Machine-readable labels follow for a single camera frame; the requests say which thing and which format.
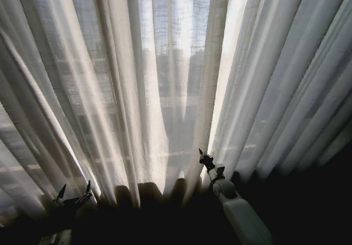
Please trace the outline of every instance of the sheer curtain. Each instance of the sheer curtain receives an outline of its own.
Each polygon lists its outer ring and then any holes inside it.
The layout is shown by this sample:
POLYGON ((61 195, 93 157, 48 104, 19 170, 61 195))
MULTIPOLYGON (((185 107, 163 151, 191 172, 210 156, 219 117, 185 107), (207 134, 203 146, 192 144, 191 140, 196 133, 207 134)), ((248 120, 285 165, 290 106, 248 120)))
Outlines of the sheer curtain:
POLYGON ((198 148, 247 180, 352 138, 351 0, 0 0, 0 224, 68 184, 138 207, 207 187, 198 148))

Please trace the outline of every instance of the curtain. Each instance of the curtain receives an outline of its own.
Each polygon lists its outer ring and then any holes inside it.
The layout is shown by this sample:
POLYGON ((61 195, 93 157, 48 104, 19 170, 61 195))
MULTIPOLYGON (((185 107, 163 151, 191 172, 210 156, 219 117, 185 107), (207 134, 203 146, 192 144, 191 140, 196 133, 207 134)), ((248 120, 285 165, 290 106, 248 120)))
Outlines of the curtain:
POLYGON ((0 0, 0 224, 68 184, 135 207, 266 179, 352 138, 351 0, 0 0))

